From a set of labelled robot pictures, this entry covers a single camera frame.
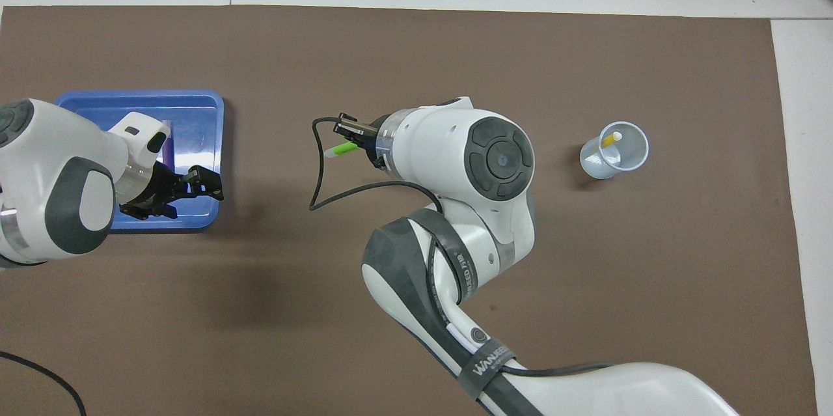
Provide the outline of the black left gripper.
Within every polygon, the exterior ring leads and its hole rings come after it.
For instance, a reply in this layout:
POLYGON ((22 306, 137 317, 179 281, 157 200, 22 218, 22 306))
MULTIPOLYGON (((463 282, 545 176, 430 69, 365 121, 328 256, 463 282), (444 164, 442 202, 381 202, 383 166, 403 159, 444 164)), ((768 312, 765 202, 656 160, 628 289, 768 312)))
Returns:
POLYGON ((185 174, 176 174, 160 161, 146 166, 134 157, 128 158, 124 173, 114 188, 119 211, 138 220, 149 217, 176 219, 178 211, 168 202, 180 199, 225 199, 221 176, 206 167, 194 165, 185 174))

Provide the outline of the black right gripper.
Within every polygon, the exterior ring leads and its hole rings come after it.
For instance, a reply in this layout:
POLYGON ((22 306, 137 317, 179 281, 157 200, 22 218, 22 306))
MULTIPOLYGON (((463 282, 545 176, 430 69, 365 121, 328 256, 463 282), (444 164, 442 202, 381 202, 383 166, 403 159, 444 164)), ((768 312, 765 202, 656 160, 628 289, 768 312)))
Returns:
POLYGON ((375 169, 390 171, 392 167, 390 167, 384 155, 381 155, 377 149, 379 139, 381 138, 381 128, 389 118, 390 115, 381 115, 367 124, 359 122, 359 120, 346 113, 341 113, 336 118, 333 131, 344 137, 348 142, 352 142, 357 148, 366 152, 368 161, 375 169))

